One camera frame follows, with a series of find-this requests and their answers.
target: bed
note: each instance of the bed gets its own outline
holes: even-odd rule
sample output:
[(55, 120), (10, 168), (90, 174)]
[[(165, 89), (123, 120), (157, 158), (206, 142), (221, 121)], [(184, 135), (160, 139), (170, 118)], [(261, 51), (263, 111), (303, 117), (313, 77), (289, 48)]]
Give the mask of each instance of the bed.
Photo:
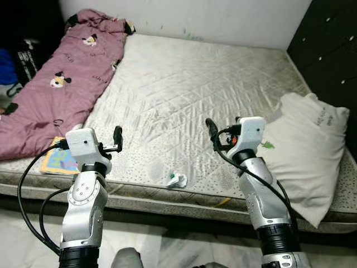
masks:
[[(211, 117), (220, 128), (238, 115), (269, 118), (288, 92), (305, 95), (309, 89), (283, 51), (139, 34), (127, 38), (124, 59), (85, 123), (104, 144), (112, 143), (116, 125), (123, 127), (123, 151), (113, 154), (107, 177), (107, 206), (249, 224), (238, 177), (213, 152), (204, 120)], [(30, 161), (0, 162), (0, 194), (16, 195)], [(39, 165), (25, 181), (23, 197), (45, 199), (71, 185), (69, 177), (40, 174)], [(165, 187), (174, 171), (186, 174), (186, 188)], [(298, 219), (299, 228), (357, 230), (355, 178), (357, 167), (346, 149), (325, 219), (318, 229)]]

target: pillowcase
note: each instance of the pillowcase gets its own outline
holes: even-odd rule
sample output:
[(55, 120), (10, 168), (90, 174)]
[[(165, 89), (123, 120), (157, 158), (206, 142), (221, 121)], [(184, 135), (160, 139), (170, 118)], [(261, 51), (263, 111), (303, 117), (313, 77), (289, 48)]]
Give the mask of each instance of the pillowcase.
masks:
[(258, 147), (291, 206), (315, 228), (334, 197), (348, 116), (347, 108), (319, 101), (313, 93), (285, 94)]

